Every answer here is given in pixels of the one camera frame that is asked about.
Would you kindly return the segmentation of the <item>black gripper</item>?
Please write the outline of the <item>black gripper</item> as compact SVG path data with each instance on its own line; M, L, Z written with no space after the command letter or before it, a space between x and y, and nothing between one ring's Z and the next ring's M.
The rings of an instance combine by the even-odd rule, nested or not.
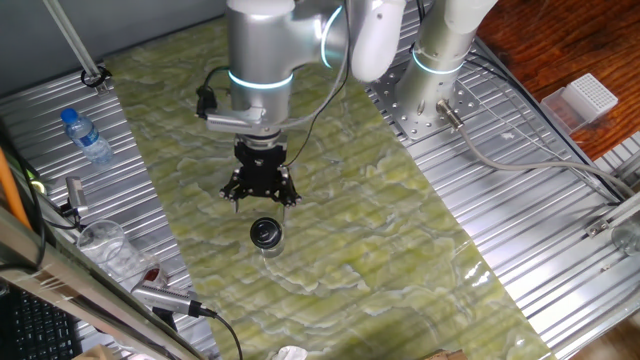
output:
M252 147L248 138L237 138L234 155L242 166L235 169L229 182L223 186L219 195L231 203L234 213L239 211L242 196L276 196L283 206L282 220L302 200L297 193L286 160L286 145L276 143L268 148Z

